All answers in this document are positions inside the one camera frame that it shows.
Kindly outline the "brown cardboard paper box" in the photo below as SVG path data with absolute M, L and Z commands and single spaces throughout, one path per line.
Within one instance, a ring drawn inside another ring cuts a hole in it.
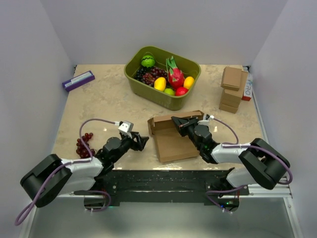
M 203 118 L 200 110 L 190 112 L 174 112 L 169 115 L 157 116 L 148 120 L 149 134 L 154 138 L 157 157 L 161 163 L 197 157 L 199 151 L 191 140 L 182 137 L 177 131 L 172 116 L 179 118 Z

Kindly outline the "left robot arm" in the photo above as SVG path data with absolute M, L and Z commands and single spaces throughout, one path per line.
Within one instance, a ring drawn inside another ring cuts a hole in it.
M 20 185 L 38 208 L 61 194 L 81 190 L 98 194 L 103 188 L 99 178 L 110 172 L 128 150 L 143 151 L 149 140 L 138 132 L 131 135 L 109 138 L 93 158 L 68 160 L 50 154 L 21 179 Z

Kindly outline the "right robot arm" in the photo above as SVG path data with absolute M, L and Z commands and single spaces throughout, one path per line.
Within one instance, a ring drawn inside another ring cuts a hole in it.
M 241 168 L 231 168 L 210 185 L 209 194 L 227 194 L 244 188 L 247 185 L 258 184 L 272 190 L 277 184 L 282 184 L 281 179 L 289 175 L 289 184 L 293 180 L 290 163 L 261 138 L 256 138 L 250 143 L 240 144 L 218 143 L 214 141 L 209 129 L 209 122 L 214 117 L 208 114 L 203 119 L 179 118 L 172 116 L 172 121 L 178 133 L 187 136 L 199 151 L 199 155 L 206 163 L 242 164 Z

